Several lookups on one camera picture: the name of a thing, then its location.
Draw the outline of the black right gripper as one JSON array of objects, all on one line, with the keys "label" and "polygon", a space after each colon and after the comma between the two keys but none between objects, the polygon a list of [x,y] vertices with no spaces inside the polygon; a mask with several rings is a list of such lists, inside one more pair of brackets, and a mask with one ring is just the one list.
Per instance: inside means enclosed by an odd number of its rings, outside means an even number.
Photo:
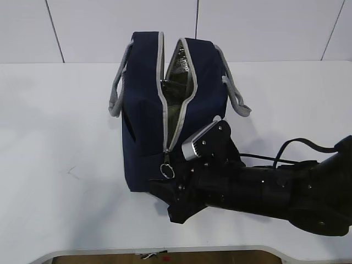
[{"label": "black right gripper", "polygon": [[225,164],[213,158],[191,162],[186,176],[148,181],[150,194],[168,205],[171,222],[184,224],[206,207],[287,215],[292,205],[292,174],[269,166],[247,167],[230,139]]}]

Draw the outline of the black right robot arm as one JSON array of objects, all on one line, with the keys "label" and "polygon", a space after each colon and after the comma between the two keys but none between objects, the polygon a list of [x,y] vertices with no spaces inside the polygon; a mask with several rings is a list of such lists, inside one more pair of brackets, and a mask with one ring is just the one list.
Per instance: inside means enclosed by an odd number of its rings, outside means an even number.
[{"label": "black right robot arm", "polygon": [[351,226],[351,137],[333,148],[302,143],[331,153],[323,162],[246,166],[234,142],[195,159],[180,176],[151,180],[150,193],[168,205],[171,222],[183,224],[206,207],[283,219],[309,233],[344,236]]}]

